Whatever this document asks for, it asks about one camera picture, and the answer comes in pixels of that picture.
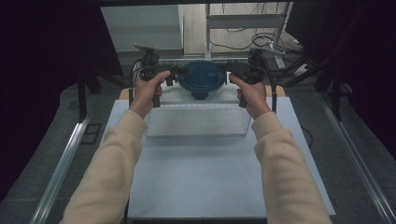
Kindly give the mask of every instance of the white table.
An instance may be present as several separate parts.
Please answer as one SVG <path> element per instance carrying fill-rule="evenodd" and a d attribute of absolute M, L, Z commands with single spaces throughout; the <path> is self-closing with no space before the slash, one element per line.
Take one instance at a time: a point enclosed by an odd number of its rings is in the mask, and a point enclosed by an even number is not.
<path fill-rule="evenodd" d="M 289 97 L 277 99 L 277 116 L 305 155 L 329 215 L 332 204 L 304 139 Z M 128 101 L 113 106 L 106 128 L 115 125 Z M 266 218 L 261 167 L 246 136 L 142 138 L 134 171 L 130 218 Z"/>

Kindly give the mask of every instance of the gray floor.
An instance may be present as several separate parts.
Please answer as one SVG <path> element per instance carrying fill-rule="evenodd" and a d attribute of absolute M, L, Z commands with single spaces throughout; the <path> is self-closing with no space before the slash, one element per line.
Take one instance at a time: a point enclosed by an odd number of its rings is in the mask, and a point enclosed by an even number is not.
<path fill-rule="evenodd" d="M 298 48 L 291 40 L 290 37 L 287 37 L 285 46 Z M 191 50 L 191 54 L 195 53 L 201 54 L 202 52 Z M 134 59 L 138 57 L 141 57 L 141 55 L 121 54 L 120 61 L 124 74 L 128 74 Z M 192 56 L 175 52 L 164 54 L 163 57 Z M 295 61 L 299 56 L 290 54 L 287 57 L 291 61 Z M 270 60 L 270 65 L 273 69 L 276 69 L 274 61 Z M 361 178 L 352 165 L 346 149 L 321 105 L 318 93 L 315 92 L 313 86 L 316 78 L 306 79 L 294 87 L 285 88 L 285 91 L 291 99 L 301 125 L 312 134 L 311 138 L 307 132 L 304 132 L 307 142 L 312 143 L 310 148 L 312 155 L 337 213 L 335 217 L 332 217 L 333 223 L 383 223 L 370 195 L 361 182 Z M 90 121 L 91 131 L 100 127 L 97 139 L 94 141 L 95 135 L 87 134 L 84 136 L 82 140 L 84 144 L 78 147 L 55 204 L 49 212 L 47 223 L 58 223 L 61 220 L 64 207 L 99 145 L 114 100 L 119 97 L 121 91 L 119 87 L 102 78 L 99 79 L 103 89 L 98 95 L 99 100 L 93 109 L 93 116 Z M 127 82 L 126 77 L 118 77 L 118 79 Z M 64 90 L 60 101 L 61 105 L 55 119 L 35 155 L 8 196 L 0 203 L 0 223 L 28 223 L 32 218 L 78 121 L 77 87 L 72 86 Z M 343 97 L 341 101 L 341 116 L 343 124 L 354 140 L 360 154 L 378 184 L 384 190 L 392 207 L 395 208 L 395 160 L 354 112 L 347 101 L 347 97 Z"/>

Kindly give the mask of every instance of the floor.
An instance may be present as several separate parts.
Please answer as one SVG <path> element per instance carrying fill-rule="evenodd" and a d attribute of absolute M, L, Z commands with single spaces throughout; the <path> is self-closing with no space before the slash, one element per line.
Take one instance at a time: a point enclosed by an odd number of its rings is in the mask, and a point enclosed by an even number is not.
<path fill-rule="evenodd" d="M 255 4 L 244 5 L 246 12 L 254 11 Z M 216 10 L 222 12 L 219 5 L 217 9 L 213 6 L 213 12 Z M 203 6 L 191 6 L 186 9 L 186 15 L 200 15 L 204 12 Z M 233 12 L 234 7 L 226 5 L 226 8 Z M 276 11 L 276 3 L 268 5 L 267 12 Z M 186 27 L 188 22 L 193 19 L 186 18 Z M 172 54 L 164 54 L 163 57 L 201 57 L 203 54 L 204 39 L 202 32 L 196 27 L 202 26 L 201 23 L 192 25 L 191 35 L 187 35 L 185 39 L 185 52 L 189 54 L 180 55 L 178 52 Z M 223 33 L 229 35 L 224 37 L 213 33 L 212 41 L 227 40 L 221 44 L 234 47 L 245 46 L 249 44 L 251 35 L 254 30 L 242 31 L 234 33 Z M 283 47 L 288 49 L 299 49 L 293 38 L 288 34 L 282 35 L 284 43 Z M 218 55 L 246 55 L 243 50 L 230 50 L 224 48 L 213 48 L 214 53 Z M 124 70 L 124 77 L 118 79 L 127 82 L 127 74 L 129 73 L 134 59 L 139 55 L 121 54 L 120 62 Z M 286 58 L 294 62 L 299 54 L 288 54 Z M 272 69 L 276 69 L 274 60 L 269 57 L 269 64 Z M 287 81 L 293 78 L 289 75 L 284 78 Z M 361 178 L 353 166 L 345 146 L 340 141 L 334 127 L 320 101 L 319 93 L 314 89 L 314 83 L 318 76 L 308 78 L 293 87 L 285 88 L 286 94 L 291 99 L 295 113 L 303 127 L 305 138 L 310 144 L 311 153 L 317 163 L 318 170 L 332 200 L 336 216 L 332 217 L 333 223 L 383 223 L 383 220 L 376 210 L 369 193 L 361 182 Z M 70 169 L 61 186 L 55 203 L 49 211 L 46 223 L 58 223 L 62 218 L 62 212 L 67 205 L 71 194 L 77 187 L 79 180 L 88 166 L 94 151 L 97 149 L 100 139 L 103 135 L 108 115 L 111 111 L 114 100 L 118 99 L 121 89 L 113 83 L 99 78 L 103 87 L 101 93 L 96 95 L 98 101 L 93 108 L 93 116 L 90 121 L 90 129 L 94 129 L 96 136 L 89 134 L 84 135 L 82 144 L 79 145 L 75 158 L 70 165 Z M 72 86 L 61 95 L 61 105 L 58 109 L 55 119 L 53 120 L 46 136 L 43 138 L 35 155 L 26 166 L 19 180 L 15 183 L 5 200 L 0 203 L 0 223 L 28 223 L 37 207 L 46 186 L 49 183 L 51 175 L 62 156 L 67 141 L 78 121 L 78 96 L 77 86 Z M 375 135 L 367 128 L 364 122 L 354 112 L 347 100 L 347 96 L 341 100 L 341 116 L 350 137 L 353 139 L 356 147 L 371 170 L 378 185 L 388 197 L 389 203 L 393 208 L 396 207 L 396 174 L 392 171 L 396 170 L 396 162 L 389 155 L 387 150 L 376 139 Z M 227 223 L 246 223 L 246 221 L 227 221 Z"/>

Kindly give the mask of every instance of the person's right hand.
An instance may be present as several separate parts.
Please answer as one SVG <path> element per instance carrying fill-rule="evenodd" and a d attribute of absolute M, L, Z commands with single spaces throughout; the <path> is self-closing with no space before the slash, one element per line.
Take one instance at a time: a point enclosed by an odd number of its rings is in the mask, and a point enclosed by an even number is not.
<path fill-rule="evenodd" d="M 230 80 L 240 88 L 237 90 L 238 99 L 241 100 L 241 97 L 244 96 L 247 100 L 247 112 L 251 117 L 256 119 L 260 115 L 271 111 L 266 101 L 267 93 L 263 82 L 249 85 L 232 73 L 230 74 Z"/>

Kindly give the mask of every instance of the blue lid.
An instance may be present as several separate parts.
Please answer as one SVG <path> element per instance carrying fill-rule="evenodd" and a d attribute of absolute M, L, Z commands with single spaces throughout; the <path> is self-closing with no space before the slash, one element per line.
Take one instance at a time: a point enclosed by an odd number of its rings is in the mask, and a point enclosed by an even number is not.
<path fill-rule="evenodd" d="M 195 61 L 184 67 L 189 74 L 177 76 L 177 81 L 196 100 L 206 99 L 210 92 L 218 90 L 227 80 L 227 73 L 220 72 L 216 64 L 209 61 Z"/>

